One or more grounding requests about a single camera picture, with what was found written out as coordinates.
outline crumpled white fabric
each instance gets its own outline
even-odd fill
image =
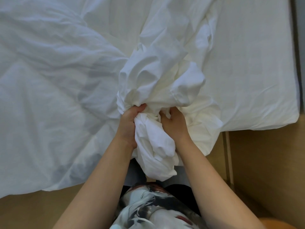
[[[156,12],[150,12],[137,50],[120,71],[119,112],[123,114],[133,105],[147,104],[146,110],[135,118],[138,147],[133,156],[148,177],[164,181],[177,174],[174,166],[179,164],[174,141],[160,123],[161,109],[180,107],[187,118],[191,138],[205,155],[212,149],[200,139],[204,138],[207,128],[203,120],[207,109],[210,109],[209,120],[214,123],[215,134],[220,131],[222,123],[217,105],[207,97],[198,97],[205,82],[201,66],[211,49],[217,22],[217,15],[209,21],[209,13],[217,13],[220,4],[220,0],[196,0],[196,5],[202,8],[190,13],[192,1],[186,1],[182,8],[176,0],[156,1],[159,7]],[[197,56],[200,59],[196,64],[192,58]]]
[[[137,159],[152,162],[155,177],[174,175],[177,164],[173,142],[153,120],[160,108],[190,104],[180,110],[208,154],[220,131],[220,110],[203,94],[200,70],[220,4],[0,0],[0,197],[86,181],[116,133],[120,112],[141,102],[148,103],[146,115],[135,121],[147,123],[137,123],[137,140],[143,132],[159,157],[138,153]],[[117,105],[119,90],[126,99]]]

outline right hand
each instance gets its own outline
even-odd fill
[[[170,108],[170,119],[162,111],[159,114],[164,131],[174,140],[178,150],[180,144],[192,141],[186,126],[185,117],[177,107]]]

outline wooden floor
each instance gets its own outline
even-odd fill
[[[305,115],[283,128],[229,136],[234,184],[276,218],[305,229]]]
[[[222,135],[208,159],[225,179]],[[0,229],[50,229],[74,198],[81,185],[63,190],[10,195],[0,199]]]

